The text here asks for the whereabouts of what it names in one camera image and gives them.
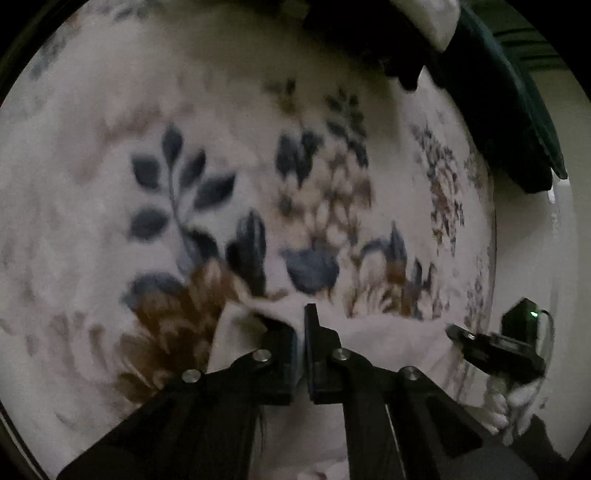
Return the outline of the white gloved right hand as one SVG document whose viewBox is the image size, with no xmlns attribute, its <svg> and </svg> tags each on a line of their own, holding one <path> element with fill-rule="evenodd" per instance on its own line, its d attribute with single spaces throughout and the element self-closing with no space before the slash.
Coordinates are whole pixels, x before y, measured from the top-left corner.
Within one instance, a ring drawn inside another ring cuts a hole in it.
<svg viewBox="0 0 591 480">
<path fill-rule="evenodd" d="M 521 385 L 490 376 L 481 407 L 481 424 L 505 445 L 511 445 L 529 428 L 542 384 L 542 379 Z"/>
</svg>

